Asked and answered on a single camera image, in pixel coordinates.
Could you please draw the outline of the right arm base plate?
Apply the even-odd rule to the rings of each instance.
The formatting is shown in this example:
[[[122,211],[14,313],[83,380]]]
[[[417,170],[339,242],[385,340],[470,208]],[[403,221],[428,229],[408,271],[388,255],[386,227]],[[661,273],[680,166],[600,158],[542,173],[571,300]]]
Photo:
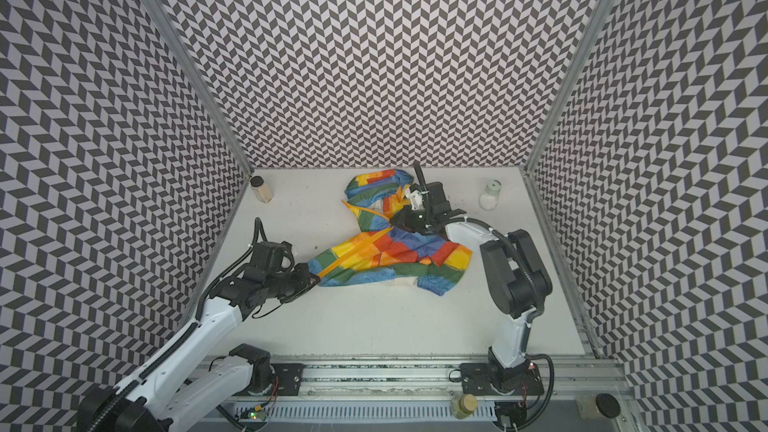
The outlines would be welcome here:
[[[464,394],[476,396],[540,396],[545,386],[535,365],[498,372],[488,363],[462,363],[459,368]]]

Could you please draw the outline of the rainbow coloured jacket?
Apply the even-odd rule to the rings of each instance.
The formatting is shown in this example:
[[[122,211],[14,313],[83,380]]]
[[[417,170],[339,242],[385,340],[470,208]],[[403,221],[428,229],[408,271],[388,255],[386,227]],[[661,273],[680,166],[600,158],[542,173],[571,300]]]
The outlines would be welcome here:
[[[344,205],[356,217],[360,233],[311,259],[309,271],[325,287],[409,279],[438,296],[451,290],[470,265],[470,249],[391,223],[420,189],[401,169],[355,176],[345,189]]]

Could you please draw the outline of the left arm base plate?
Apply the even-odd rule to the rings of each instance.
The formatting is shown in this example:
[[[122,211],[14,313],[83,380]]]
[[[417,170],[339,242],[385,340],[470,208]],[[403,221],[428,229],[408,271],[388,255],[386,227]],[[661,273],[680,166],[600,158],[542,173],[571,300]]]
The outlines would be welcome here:
[[[271,365],[273,382],[278,397],[299,395],[305,365],[303,363],[273,363]]]

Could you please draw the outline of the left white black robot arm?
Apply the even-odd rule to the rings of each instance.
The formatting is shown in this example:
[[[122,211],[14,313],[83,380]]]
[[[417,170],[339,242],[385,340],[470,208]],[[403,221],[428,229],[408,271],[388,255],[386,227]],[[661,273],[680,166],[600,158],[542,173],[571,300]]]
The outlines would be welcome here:
[[[147,362],[112,387],[91,388],[78,431],[187,431],[238,393],[273,401],[280,376],[269,352],[241,344],[203,377],[189,377],[210,351],[267,301],[295,301],[320,283],[288,242],[254,241],[204,289],[190,320]]]

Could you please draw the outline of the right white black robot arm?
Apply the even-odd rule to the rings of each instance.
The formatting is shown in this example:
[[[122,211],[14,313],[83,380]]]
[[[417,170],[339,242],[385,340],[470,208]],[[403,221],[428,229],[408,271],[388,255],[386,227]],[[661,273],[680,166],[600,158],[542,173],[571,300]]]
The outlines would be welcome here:
[[[499,394],[531,392],[526,377],[533,373],[527,353],[532,323],[545,311],[552,281],[530,234],[522,229],[503,233],[490,224],[451,207],[440,182],[428,183],[420,169],[406,197],[410,204],[390,222],[422,235],[456,236],[479,250],[491,298],[505,315],[481,380]]]

